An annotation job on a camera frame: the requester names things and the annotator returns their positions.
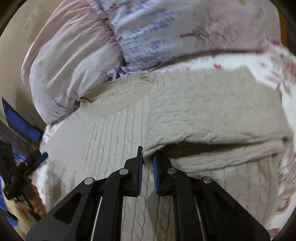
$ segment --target cable knit pattern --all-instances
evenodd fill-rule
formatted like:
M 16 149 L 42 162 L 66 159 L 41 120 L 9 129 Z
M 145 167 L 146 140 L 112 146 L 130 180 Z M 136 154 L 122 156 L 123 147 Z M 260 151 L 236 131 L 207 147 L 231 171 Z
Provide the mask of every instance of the cable knit pattern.
M 139 145 L 145 146 L 146 121 L 153 78 L 127 76 L 107 83 L 104 95 L 86 95 L 82 106 L 60 125 L 42 150 L 49 153 L 49 195 L 57 202 L 87 177 L 102 179 L 135 157 Z M 125 90 L 133 88 L 133 96 Z M 118 101 L 119 95 L 128 101 Z M 278 163 L 272 158 L 247 162 L 232 167 L 200 172 L 191 176 L 209 175 L 247 209 L 261 224 L 268 226 L 274 210 L 277 184 L 274 183 Z M 139 198 L 125 198 L 122 215 L 122 240 L 174 240 L 173 205 L 170 197 L 154 192 L 153 173 L 143 169 Z

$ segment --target silver screw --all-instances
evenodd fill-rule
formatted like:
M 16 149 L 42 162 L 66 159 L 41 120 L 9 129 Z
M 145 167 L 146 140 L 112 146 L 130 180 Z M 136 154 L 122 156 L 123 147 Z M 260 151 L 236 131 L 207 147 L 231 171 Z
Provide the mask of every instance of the silver screw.
M 84 180 L 84 184 L 90 185 L 94 182 L 94 180 L 91 177 L 88 177 Z
M 203 182 L 206 183 L 206 184 L 209 184 L 212 182 L 212 179 L 210 177 L 204 177 L 203 179 Z
M 120 170 L 119 170 L 119 174 L 120 174 L 120 175 L 126 175 L 126 174 L 128 174 L 128 170 L 125 169 L 125 168 L 120 169 Z
M 176 172 L 177 172 L 176 168 L 171 167 L 171 168 L 168 169 L 169 174 L 175 174 Z

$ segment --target white floral sheet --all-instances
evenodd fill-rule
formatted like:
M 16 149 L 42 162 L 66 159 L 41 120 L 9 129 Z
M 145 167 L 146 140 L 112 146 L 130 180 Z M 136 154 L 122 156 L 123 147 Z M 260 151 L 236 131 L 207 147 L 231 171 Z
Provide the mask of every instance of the white floral sheet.
M 189 61 L 172 64 L 161 69 L 159 72 L 173 71 L 175 69 L 235 69 L 247 66 L 255 78 L 274 90 L 282 99 L 283 109 L 292 130 L 296 130 L 296 57 L 288 49 L 272 43 L 269 51 L 263 54 L 221 54 L 217 56 L 205 56 Z M 42 145 L 54 135 L 62 123 L 47 126 L 43 136 Z M 51 197 L 46 195 L 49 175 L 47 165 L 42 166 L 36 173 L 34 184 L 38 187 L 40 196 L 45 206 L 51 202 Z M 275 216 L 269 224 L 269 234 L 274 238 L 283 228 L 296 207 L 296 150 L 287 153 L 279 164 L 279 197 Z

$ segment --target wrinkled fabric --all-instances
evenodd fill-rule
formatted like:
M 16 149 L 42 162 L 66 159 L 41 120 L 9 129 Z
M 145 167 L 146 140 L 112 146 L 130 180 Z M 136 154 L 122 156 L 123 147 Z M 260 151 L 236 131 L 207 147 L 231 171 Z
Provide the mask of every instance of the wrinkled fabric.
M 87 0 L 65 0 L 32 44 L 21 75 L 46 124 L 73 113 L 90 89 L 116 79 L 122 58 L 106 20 Z
M 131 71 L 213 49 L 260 49 L 265 11 L 251 0 L 94 0 Z

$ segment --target wall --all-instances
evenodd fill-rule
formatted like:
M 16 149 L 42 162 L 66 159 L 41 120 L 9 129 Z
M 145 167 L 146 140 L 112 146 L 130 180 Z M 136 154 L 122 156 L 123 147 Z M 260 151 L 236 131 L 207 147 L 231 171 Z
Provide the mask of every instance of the wall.
M 37 113 L 29 86 L 20 77 L 20 69 L 28 49 L 61 0 L 27 0 L 16 12 L 0 36 L 0 96 L 28 122 L 45 128 Z M 29 30 L 24 30 L 33 9 L 42 9 L 42 16 Z M 2 104 L 0 116 L 5 118 Z

